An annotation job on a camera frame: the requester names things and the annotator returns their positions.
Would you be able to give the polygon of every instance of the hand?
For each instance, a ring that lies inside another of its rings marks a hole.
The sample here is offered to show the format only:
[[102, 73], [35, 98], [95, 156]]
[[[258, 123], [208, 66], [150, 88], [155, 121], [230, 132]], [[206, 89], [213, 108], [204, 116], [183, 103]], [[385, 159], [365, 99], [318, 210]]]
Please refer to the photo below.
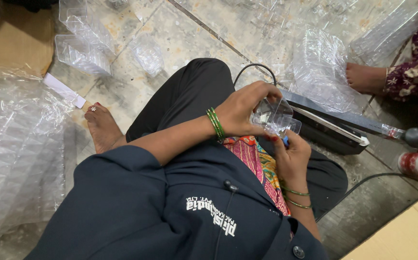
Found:
[[289, 142], [288, 148], [278, 136], [266, 136], [275, 146], [277, 174], [286, 181], [306, 180], [307, 164], [311, 154], [310, 145], [291, 130], [287, 130], [286, 135]]
[[265, 134], [261, 126], [252, 125], [249, 121], [258, 103], [267, 97], [269, 101], [282, 98], [281, 91], [272, 84], [256, 81], [242, 89], [233, 92], [215, 113], [222, 125], [225, 136], [243, 137], [260, 136]]

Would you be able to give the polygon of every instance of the white paper strip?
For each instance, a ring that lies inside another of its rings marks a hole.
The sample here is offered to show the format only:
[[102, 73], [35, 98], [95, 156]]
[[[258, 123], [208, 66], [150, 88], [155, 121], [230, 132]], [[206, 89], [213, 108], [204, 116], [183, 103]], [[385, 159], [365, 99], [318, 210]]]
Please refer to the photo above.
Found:
[[66, 100], [73, 102], [73, 104], [78, 107], [82, 108], [85, 104], [85, 98], [79, 96], [78, 93], [70, 89], [68, 86], [63, 84], [61, 81], [57, 80], [54, 76], [50, 73], [45, 74], [44, 84], [47, 85], [49, 88], [55, 90], [58, 94], [64, 97]]

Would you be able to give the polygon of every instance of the cardboard box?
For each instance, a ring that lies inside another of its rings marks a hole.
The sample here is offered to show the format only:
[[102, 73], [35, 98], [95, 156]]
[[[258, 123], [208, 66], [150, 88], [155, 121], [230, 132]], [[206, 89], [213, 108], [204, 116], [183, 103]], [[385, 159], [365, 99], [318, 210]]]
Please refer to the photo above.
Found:
[[50, 10], [31, 13], [22, 6], [0, 8], [0, 67], [43, 78], [53, 58], [55, 29]]
[[342, 260], [418, 260], [418, 202]]

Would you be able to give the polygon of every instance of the blue tool handle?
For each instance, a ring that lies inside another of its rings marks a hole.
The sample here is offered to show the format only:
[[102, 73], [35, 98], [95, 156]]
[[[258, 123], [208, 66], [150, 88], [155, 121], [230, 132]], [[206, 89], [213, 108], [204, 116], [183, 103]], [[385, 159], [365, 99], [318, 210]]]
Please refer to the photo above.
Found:
[[288, 140], [288, 138], [287, 138], [287, 136], [285, 136], [283, 138], [283, 143], [284, 143], [284, 145], [286, 145], [286, 147], [289, 147], [289, 142], [287, 140]]

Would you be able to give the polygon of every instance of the electric cord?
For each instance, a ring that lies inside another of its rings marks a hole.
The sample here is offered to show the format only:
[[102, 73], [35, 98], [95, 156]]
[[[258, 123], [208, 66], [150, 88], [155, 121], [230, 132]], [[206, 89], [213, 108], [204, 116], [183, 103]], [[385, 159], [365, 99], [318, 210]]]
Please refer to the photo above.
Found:
[[236, 86], [236, 81], [238, 80], [238, 78], [239, 78], [239, 76], [241, 76], [241, 73], [245, 70], [245, 69], [247, 69], [248, 67], [250, 67], [250, 66], [260, 66], [260, 67], [262, 67], [262, 68], [266, 68], [268, 71], [269, 71], [269, 73], [271, 74], [271, 76], [273, 77], [273, 85], [275, 85], [276, 86], [276, 78], [275, 78], [275, 74], [273, 73], [273, 71], [271, 71], [271, 69], [269, 68], [269, 67], [267, 67], [267, 66], [265, 66], [265, 65], [263, 65], [263, 64], [260, 64], [260, 63], [251, 63], [251, 64], [248, 64], [246, 67], [244, 67], [243, 69], [241, 69], [241, 71], [239, 72], [239, 74], [238, 74], [238, 76], [236, 77], [236, 79], [235, 79], [235, 82], [233, 83], [233, 86]]
[[339, 199], [339, 201], [334, 205], [334, 207], [332, 207], [330, 210], [328, 210], [327, 212], [322, 214], [320, 217], [315, 219], [315, 221], [316, 222], [320, 221], [320, 219], [322, 219], [328, 212], [330, 212], [333, 208], [335, 208], [341, 201], [343, 201], [348, 195], [350, 195], [350, 193], [352, 193], [356, 188], [358, 188], [360, 185], [365, 183], [367, 180], [370, 180], [370, 179], [375, 178], [375, 177], [380, 177], [380, 176], [400, 176], [400, 177], [410, 178], [410, 179], [415, 180], [415, 181], [418, 182], [418, 179], [416, 179], [415, 177], [411, 177], [411, 176], [408, 176], [408, 175], [405, 175], [405, 174], [398, 174], [398, 173], [384, 173], [384, 174], [374, 174], [374, 175], [368, 176], [368, 177], [362, 179], [355, 186], [353, 186], [348, 192], [345, 193], [345, 195], [341, 199]]

